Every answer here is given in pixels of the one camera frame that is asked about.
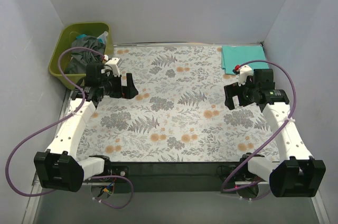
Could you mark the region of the dark grey t shirt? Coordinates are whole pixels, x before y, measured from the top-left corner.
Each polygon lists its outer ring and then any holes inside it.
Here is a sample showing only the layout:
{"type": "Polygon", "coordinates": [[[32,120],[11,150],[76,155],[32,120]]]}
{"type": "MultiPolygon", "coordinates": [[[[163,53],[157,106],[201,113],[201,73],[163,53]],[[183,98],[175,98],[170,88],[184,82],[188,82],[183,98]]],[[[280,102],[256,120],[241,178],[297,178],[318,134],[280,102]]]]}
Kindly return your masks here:
{"type": "MultiPolygon", "coordinates": [[[[94,36],[87,35],[85,38],[75,40],[71,47],[85,47],[104,54],[106,45],[100,43],[94,36]]],[[[88,50],[75,49],[71,51],[71,60],[64,70],[65,74],[85,74],[87,64],[101,62],[102,57],[88,50]]]]}

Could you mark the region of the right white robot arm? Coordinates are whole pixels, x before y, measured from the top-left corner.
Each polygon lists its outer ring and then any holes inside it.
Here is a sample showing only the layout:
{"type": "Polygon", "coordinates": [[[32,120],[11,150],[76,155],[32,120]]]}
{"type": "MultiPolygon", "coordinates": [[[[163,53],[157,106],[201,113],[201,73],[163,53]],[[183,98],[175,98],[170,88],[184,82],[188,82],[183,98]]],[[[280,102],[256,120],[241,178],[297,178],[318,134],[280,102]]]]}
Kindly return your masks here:
{"type": "Polygon", "coordinates": [[[239,105],[259,106],[267,124],[273,132],[279,153],[279,164],[269,161],[260,150],[243,157],[240,164],[230,173],[221,186],[226,192],[226,184],[239,172],[244,180],[255,176],[269,183],[275,197],[316,196],[326,171],[322,160],[313,158],[305,146],[292,118],[292,109],[284,90],[276,89],[272,69],[252,69],[249,66],[236,66],[239,75],[236,83],[224,88],[225,106],[234,109],[233,98],[237,97],[239,105]]]}

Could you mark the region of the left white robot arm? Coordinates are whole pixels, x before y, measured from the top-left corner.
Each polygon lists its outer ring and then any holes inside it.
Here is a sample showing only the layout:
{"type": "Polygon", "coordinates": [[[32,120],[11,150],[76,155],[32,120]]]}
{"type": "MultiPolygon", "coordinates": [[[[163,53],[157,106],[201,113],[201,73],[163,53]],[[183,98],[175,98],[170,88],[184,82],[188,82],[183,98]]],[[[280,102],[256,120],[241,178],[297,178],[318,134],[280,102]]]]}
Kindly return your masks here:
{"type": "Polygon", "coordinates": [[[34,165],[40,184],[45,189],[77,192],[83,181],[95,176],[106,182],[112,177],[110,159],[92,155],[77,161],[77,149],[90,117],[104,97],[133,99],[138,95],[133,76],[126,75],[122,84],[120,59],[86,66],[86,75],[72,92],[69,111],[54,140],[44,152],[37,152],[34,165]]]}

